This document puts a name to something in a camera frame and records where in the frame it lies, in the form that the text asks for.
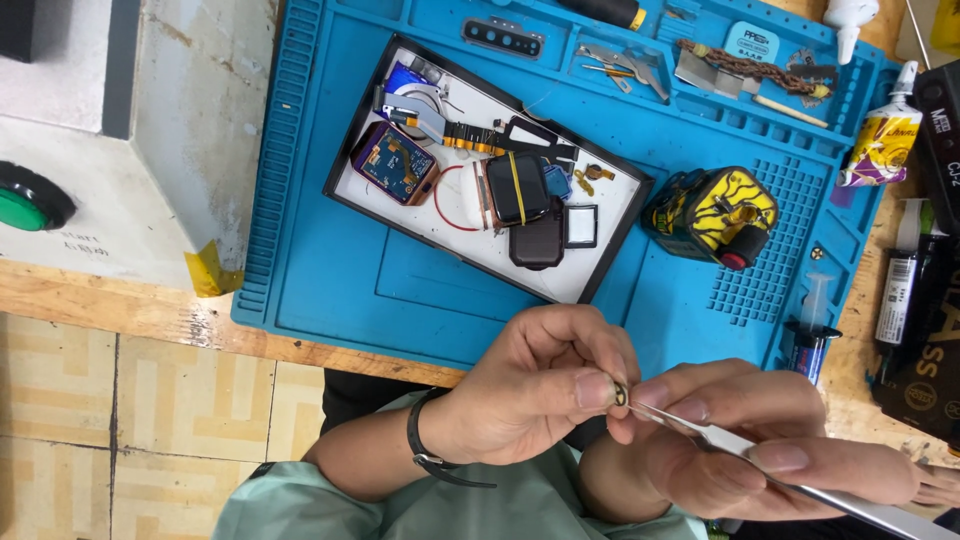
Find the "blue silicone repair mat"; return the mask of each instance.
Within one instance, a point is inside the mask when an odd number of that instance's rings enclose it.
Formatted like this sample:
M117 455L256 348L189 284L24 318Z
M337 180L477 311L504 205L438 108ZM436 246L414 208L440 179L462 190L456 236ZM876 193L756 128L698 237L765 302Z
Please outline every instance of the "blue silicone repair mat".
M542 303L452 255L323 196L322 188L380 55L396 32L473 71L633 162L660 185L673 172L743 165L780 203L780 222L744 272L671 257L639 226L627 236L593 303L627 329L640 367L740 356L772 368L800 312L810 271L835 276L828 323L847 296L881 189L833 187L859 120L884 103L899 67L860 43L835 95L814 109L765 81L760 93L826 120L830 129L704 92L672 74L689 37L722 46L747 21L780 37L777 64L806 50L836 62L833 31L756 0L643 2L630 32L521 0L287 0L263 134L243 287L234 321L300 339L468 369L517 311ZM465 17L492 15L545 37L537 61L466 43ZM662 55L664 104L649 86L623 93L579 67L578 41ZM824 256L810 254L821 248Z

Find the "red ring cable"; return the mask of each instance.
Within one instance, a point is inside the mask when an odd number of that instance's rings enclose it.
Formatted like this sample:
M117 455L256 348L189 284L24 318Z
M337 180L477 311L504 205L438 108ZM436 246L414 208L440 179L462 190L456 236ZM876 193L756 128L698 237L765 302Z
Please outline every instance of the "red ring cable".
M459 226L459 225L451 222L449 219L446 219L446 216L445 216L444 213L440 210L440 202L439 202L438 199L437 199L437 194L438 194L438 191L440 190L440 180L443 179L444 175L445 175L448 171L451 171L451 170L453 170L453 169L462 169L462 168L464 168L463 165L450 165L449 167L447 167L446 169L444 169L443 171L440 172L440 178L437 179L437 185L434 185L434 186L433 186L433 206L437 208L437 213L440 215L440 218L443 219L443 220L446 222L446 224L449 225L450 227L452 227L452 228L454 228L454 229L458 229L458 230L460 230L460 231L466 231L466 232L468 232L468 233L476 233L477 231L480 231L480 230L479 230L479 229L472 229L472 228L470 228L470 227L461 227L461 226Z

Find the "hand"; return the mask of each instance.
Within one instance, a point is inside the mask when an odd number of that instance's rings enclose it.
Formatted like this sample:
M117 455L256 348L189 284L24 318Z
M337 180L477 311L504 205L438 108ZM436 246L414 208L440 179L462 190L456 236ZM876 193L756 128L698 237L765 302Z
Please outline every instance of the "hand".
M917 474L921 484L914 503L960 507L960 471L918 464Z
M424 407L420 438L450 462L505 465L543 453L606 412L611 433L626 443L635 422L626 407L611 406L615 380L640 380L623 329L591 306L527 309L452 392Z
M751 451L752 465L729 454L705 453L674 430L643 423L637 439L644 439L650 485L700 517L778 521L842 515L768 481L764 472L785 483L848 491L884 504L906 503L919 487L914 465L896 450L825 437L820 395L793 372L761 372L735 358L684 364L634 387L630 398L760 441Z

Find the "tiled floor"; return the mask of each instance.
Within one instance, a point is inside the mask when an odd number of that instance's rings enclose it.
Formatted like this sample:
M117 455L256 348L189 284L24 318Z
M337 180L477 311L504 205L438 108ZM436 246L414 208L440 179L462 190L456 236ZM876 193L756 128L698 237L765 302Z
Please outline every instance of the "tiled floor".
M323 393L321 368L0 312L0 540L207 538L313 444Z

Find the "brown braided wire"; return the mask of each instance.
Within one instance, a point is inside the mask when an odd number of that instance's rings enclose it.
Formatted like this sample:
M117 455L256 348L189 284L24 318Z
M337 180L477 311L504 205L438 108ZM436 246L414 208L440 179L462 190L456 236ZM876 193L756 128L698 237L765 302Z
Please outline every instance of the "brown braided wire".
M686 38L677 39L677 46L691 53L696 45L696 43ZM770 79L791 93L810 95L817 87L816 83L808 83L804 81L804 79L796 75L790 75L771 63L737 58L723 49L710 48L704 60L718 65L734 75L753 77L754 79ZM828 92L824 97L829 97L832 93L833 92Z

